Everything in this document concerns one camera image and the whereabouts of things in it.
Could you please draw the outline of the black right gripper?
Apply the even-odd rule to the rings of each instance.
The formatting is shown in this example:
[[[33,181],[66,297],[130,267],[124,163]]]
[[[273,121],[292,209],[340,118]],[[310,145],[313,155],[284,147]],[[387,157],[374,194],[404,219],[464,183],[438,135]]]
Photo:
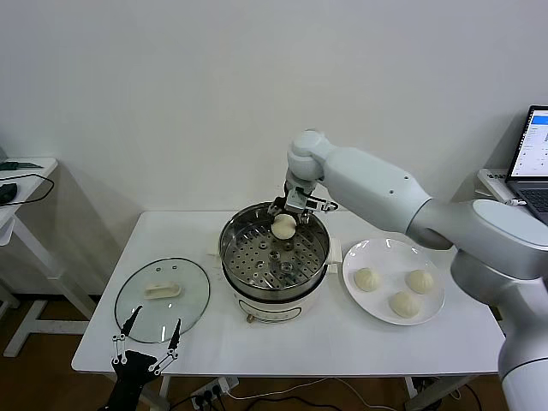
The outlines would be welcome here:
[[[277,198],[276,204],[269,205],[267,215],[273,220],[281,211],[297,217],[299,225],[309,224],[311,214],[308,214],[307,199],[300,194],[287,194],[285,197]]]

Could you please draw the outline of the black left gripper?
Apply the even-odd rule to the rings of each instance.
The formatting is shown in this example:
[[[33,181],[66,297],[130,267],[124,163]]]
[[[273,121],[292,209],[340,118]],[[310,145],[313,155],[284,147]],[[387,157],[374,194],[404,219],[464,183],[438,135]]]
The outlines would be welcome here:
[[[149,354],[133,350],[126,351],[126,339],[141,309],[142,305],[133,309],[131,316],[124,321],[120,332],[112,337],[111,362],[116,373],[116,382],[107,405],[137,405],[145,385],[157,377],[155,373],[162,373],[178,358],[177,348],[181,338],[182,322],[180,319],[177,320],[166,354],[160,360],[157,361],[156,357]]]

